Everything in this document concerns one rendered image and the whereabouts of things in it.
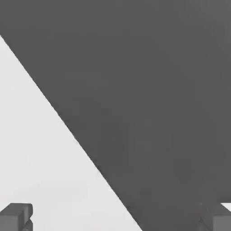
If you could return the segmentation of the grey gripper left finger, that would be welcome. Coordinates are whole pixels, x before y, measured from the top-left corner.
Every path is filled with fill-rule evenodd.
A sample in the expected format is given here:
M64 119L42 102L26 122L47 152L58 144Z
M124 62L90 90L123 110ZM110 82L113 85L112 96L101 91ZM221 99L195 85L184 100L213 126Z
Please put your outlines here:
M33 205L10 203L0 211L0 231L33 231Z

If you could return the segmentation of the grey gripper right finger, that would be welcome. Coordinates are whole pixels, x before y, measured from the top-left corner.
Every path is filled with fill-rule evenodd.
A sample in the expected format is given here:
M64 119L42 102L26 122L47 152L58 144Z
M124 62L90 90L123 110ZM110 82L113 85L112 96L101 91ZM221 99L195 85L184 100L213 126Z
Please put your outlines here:
M199 205L198 231L231 231L231 211L221 203Z

